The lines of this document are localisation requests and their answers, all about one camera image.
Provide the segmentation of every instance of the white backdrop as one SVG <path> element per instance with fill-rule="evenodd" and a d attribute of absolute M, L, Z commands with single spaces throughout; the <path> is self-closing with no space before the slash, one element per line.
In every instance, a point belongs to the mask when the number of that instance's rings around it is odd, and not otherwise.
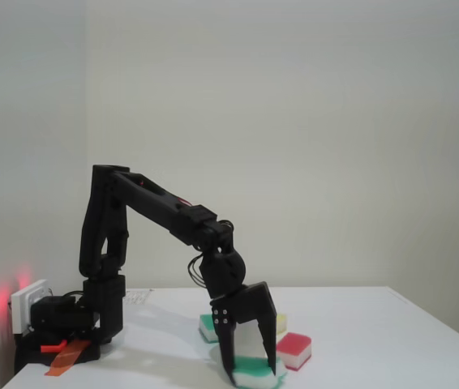
<path fill-rule="evenodd" d="M 236 225 L 248 282 L 388 284 L 459 331 L 459 0 L 92 0 L 88 167 Z M 131 213 L 129 287 L 192 285 Z"/>

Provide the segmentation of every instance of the robotic arm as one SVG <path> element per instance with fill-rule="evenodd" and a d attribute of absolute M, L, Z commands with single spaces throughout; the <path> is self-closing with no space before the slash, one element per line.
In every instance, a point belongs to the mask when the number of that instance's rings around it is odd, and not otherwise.
<path fill-rule="evenodd" d="M 92 346 L 110 342 L 123 328 L 122 299 L 125 277 L 118 274 L 127 253 L 127 206 L 168 229 L 181 242 L 193 246 L 201 254 L 190 262 L 188 271 L 193 281 L 206 288 L 212 299 L 212 317 L 221 346 L 222 363 L 232 383 L 234 370 L 234 329 L 237 323 L 256 319 L 263 337 L 268 364 L 276 373 L 276 316 L 274 304 L 265 282 L 244 285 L 246 267 L 234 249 L 233 225 L 217 221 L 217 215 L 202 205 L 192 206 L 152 182 L 142 174 L 131 173 L 122 166 L 95 165 L 92 188 L 82 229 L 79 257 L 80 273 L 87 277 L 84 292 L 73 306 L 54 309 L 61 301 L 39 301 L 32 327 L 55 324 L 66 336 L 90 339 Z M 107 240 L 107 253 L 102 247 Z M 202 258 L 196 272 L 195 262 Z M 55 311 L 65 312 L 66 320 L 58 320 Z M 91 354 L 96 359 L 99 353 Z"/>

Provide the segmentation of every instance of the white table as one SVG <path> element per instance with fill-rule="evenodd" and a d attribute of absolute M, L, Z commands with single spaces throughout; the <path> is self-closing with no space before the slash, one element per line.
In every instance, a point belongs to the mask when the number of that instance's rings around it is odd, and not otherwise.
<path fill-rule="evenodd" d="M 283 388 L 459 389 L 459 334 L 390 288 L 273 288 L 288 331 L 312 338 L 312 359 Z M 203 289 L 158 289 L 125 306 L 125 329 L 99 361 L 45 377 L 28 365 L 6 389 L 231 387 L 218 346 L 198 333 Z"/>

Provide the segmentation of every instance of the electrical outlet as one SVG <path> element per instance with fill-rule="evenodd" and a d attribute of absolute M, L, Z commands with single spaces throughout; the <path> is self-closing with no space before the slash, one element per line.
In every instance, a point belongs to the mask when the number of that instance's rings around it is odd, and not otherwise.
<path fill-rule="evenodd" d="M 23 334 L 29 328 L 31 306 L 49 295 L 47 280 L 38 280 L 11 295 L 11 326 L 14 334 Z"/>

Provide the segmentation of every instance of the yellow sponge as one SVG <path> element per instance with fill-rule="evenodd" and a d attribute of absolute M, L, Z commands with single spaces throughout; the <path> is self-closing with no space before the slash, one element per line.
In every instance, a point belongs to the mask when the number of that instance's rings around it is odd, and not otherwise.
<path fill-rule="evenodd" d="M 287 315 L 277 314 L 277 335 L 287 331 Z"/>

